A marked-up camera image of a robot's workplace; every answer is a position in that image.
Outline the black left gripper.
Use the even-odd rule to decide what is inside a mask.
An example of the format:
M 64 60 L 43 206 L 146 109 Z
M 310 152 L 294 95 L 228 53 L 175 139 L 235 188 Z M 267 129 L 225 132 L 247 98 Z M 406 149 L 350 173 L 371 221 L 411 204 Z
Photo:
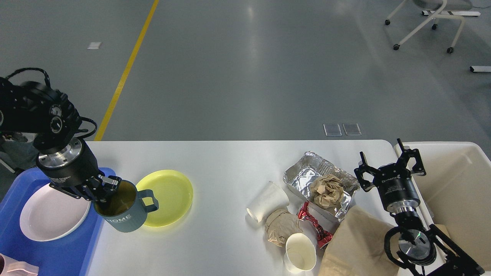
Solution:
M 40 153 L 36 165 L 54 189 L 76 199 L 107 203 L 109 192 L 118 191 L 122 181 L 121 177 L 101 174 L 93 152 L 78 138 L 72 138 L 60 152 Z

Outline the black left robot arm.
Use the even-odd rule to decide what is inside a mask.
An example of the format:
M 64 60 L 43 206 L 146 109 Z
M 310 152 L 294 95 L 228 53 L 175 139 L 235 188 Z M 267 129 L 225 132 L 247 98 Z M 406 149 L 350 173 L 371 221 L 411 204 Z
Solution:
M 27 81 L 14 85 L 10 78 L 29 71 L 15 70 L 0 81 L 1 131 L 33 133 L 38 150 L 36 166 L 51 181 L 50 186 L 76 199 L 109 203 L 121 178 L 100 171 L 96 157 L 85 138 L 97 130 L 97 123 L 81 117 L 68 96 L 51 87 L 47 72 L 44 83 Z

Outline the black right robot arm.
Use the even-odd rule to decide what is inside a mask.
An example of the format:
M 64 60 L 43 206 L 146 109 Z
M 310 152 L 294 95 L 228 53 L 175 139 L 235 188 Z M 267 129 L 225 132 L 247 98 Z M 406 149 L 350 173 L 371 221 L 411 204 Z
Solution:
M 437 250 L 445 254 L 445 262 L 431 272 L 432 276 L 480 276 L 484 269 L 435 224 L 424 227 L 416 211 L 421 201 L 412 175 L 425 176 L 426 170 L 418 149 L 404 146 L 397 140 L 401 153 L 395 163 L 379 168 L 368 165 L 360 152 L 361 161 L 354 173 L 361 188 L 378 190 L 382 206 L 395 220 L 396 226 L 384 237 L 387 258 L 402 269 L 419 275 L 416 266 L 433 264 Z

